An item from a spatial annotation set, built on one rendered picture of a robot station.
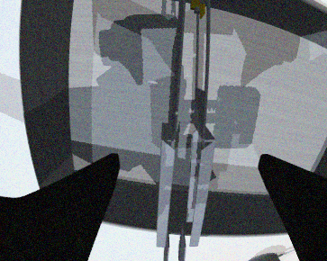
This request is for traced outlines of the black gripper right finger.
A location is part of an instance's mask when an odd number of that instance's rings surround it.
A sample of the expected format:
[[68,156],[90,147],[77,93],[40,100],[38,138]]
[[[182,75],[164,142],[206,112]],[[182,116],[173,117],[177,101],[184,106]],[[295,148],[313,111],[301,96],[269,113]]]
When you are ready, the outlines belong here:
[[258,171],[300,261],[327,261],[327,178],[261,153]]

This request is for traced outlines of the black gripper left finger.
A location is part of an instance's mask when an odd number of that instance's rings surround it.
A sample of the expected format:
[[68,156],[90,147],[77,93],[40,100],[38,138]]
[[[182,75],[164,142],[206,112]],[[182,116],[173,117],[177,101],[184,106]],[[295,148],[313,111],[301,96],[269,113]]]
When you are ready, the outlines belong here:
[[0,196],[0,242],[21,261],[87,261],[119,170],[110,153],[37,192]]

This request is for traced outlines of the grey rectangular roasting tin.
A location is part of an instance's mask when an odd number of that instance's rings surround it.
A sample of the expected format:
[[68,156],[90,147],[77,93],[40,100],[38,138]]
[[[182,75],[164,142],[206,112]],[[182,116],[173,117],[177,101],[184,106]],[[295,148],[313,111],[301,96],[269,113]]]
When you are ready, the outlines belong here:
[[[186,1],[169,235],[186,221],[196,13]],[[327,7],[210,0],[206,128],[213,171],[200,237],[287,235],[261,153],[327,178]],[[162,123],[173,120],[178,0],[22,0],[19,81],[39,188],[117,153],[102,224],[157,232]]]

